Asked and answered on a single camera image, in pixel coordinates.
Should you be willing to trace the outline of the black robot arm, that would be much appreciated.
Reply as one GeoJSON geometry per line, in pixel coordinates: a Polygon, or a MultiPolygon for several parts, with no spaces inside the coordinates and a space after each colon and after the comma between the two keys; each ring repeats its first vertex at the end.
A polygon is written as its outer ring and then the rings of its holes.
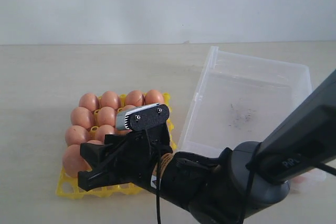
{"type": "Polygon", "coordinates": [[[335,74],[330,74],[264,141],[248,141],[210,158],[173,152],[165,104],[123,111],[102,145],[83,143],[89,191],[133,183],[189,212],[199,223],[243,223],[289,194],[289,181],[313,168],[335,169],[335,74]]]}

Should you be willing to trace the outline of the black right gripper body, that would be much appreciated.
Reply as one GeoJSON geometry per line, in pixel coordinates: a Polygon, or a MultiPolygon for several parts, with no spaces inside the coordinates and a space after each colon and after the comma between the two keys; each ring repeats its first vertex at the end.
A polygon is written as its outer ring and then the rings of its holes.
{"type": "Polygon", "coordinates": [[[132,131],[126,135],[106,135],[105,144],[112,144],[114,160],[108,164],[111,173],[108,185],[133,183],[146,190],[151,186],[152,172],[158,158],[172,153],[170,133],[166,126],[132,131]]]}

